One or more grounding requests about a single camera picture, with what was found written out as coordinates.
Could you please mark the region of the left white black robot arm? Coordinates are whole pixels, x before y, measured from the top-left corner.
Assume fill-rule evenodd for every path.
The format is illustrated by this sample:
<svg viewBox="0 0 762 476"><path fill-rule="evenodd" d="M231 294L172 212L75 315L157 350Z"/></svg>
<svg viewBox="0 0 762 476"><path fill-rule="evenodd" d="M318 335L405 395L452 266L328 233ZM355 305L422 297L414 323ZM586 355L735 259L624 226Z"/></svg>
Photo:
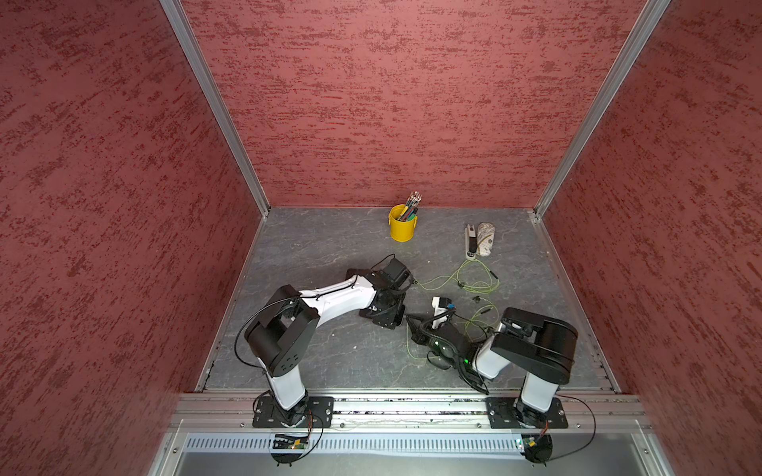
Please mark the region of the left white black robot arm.
<svg viewBox="0 0 762 476"><path fill-rule="evenodd" d="M241 329L256 366L264 371L277 424L295 428L309 414L300 364L320 325L355 311L373 324L394 329L404 317L413 274L394 255L382 269L349 269L343 281L299 291L285 285Z"/></svg>

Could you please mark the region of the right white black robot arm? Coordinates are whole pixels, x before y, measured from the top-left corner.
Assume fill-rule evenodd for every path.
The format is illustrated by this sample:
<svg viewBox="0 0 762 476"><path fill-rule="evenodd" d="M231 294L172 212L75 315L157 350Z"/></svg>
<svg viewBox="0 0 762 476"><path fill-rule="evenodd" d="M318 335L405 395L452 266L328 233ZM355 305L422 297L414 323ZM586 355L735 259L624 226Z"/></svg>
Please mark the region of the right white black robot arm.
<svg viewBox="0 0 762 476"><path fill-rule="evenodd" d="M569 426L557 392L571 380L579 333L573 325L508 307L496 329L470 339L452 324L456 312L407 315L414 343L429 349L437 366L454 370L472 390L486 396L492 428L553 430ZM525 372L517 397L492 397L487 384L509 367Z"/></svg>

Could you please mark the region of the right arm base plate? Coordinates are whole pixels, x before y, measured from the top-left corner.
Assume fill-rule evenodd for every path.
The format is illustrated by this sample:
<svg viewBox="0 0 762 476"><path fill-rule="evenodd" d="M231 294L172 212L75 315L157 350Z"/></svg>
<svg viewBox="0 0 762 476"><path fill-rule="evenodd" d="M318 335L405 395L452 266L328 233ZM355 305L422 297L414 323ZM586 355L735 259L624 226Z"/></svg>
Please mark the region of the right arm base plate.
<svg viewBox="0 0 762 476"><path fill-rule="evenodd" d="M518 397L488 397L485 404L490 428L494 430L566 430L569 427L566 412L558 398L551 400L551 406L546 412L530 407Z"/></svg>

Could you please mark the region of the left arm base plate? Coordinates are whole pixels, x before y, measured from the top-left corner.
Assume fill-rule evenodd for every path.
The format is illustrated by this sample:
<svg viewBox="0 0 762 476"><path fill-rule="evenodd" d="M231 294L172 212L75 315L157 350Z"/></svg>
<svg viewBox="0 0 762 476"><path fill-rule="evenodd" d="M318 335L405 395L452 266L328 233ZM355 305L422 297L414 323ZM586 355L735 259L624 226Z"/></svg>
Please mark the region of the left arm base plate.
<svg viewBox="0 0 762 476"><path fill-rule="evenodd" d="M254 428L308 428L315 424L329 428L333 420L335 399L331 397L306 397L291 410L284 410L277 400L265 395L253 403L252 426Z"/></svg>

